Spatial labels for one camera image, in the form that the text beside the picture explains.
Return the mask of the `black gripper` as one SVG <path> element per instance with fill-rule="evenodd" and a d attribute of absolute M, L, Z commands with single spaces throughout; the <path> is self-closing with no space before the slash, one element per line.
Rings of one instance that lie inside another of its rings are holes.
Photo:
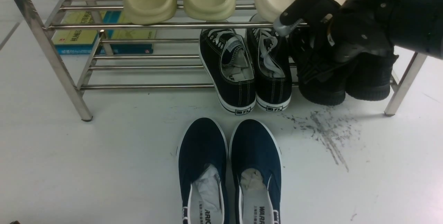
<path fill-rule="evenodd" d="M 294 33 L 298 81 L 307 84 L 329 76 L 361 53 L 386 55 L 394 46 L 386 34 L 386 17 L 379 16 L 383 0 L 294 0 L 273 23 L 288 36 L 305 23 L 310 30 Z M 328 25 L 327 16 L 332 17 Z"/>

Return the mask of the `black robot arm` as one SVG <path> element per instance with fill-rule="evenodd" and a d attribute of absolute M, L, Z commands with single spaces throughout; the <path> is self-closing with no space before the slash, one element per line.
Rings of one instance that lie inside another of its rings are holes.
<path fill-rule="evenodd" d="M 311 48 L 296 62 L 299 82 L 308 83 L 394 46 L 442 58 L 442 8 L 442 0 L 294 0 L 273 27 L 281 36 L 309 27 Z"/>

